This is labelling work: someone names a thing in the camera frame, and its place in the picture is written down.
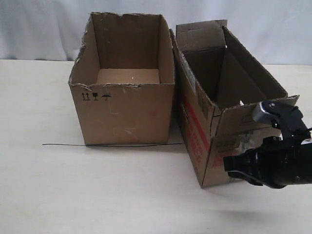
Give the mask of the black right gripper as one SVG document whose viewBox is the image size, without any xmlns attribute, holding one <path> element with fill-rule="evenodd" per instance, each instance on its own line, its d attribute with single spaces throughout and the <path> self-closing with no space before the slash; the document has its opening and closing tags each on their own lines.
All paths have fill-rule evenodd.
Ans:
<svg viewBox="0 0 312 234">
<path fill-rule="evenodd" d="M 273 114 L 282 136 L 269 136 L 262 144 L 236 156 L 223 158 L 224 170 L 231 178 L 254 186 L 282 189 L 312 182 L 311 128 L 303 122 L 297 106 L 265 106 Z"/>
</svg>

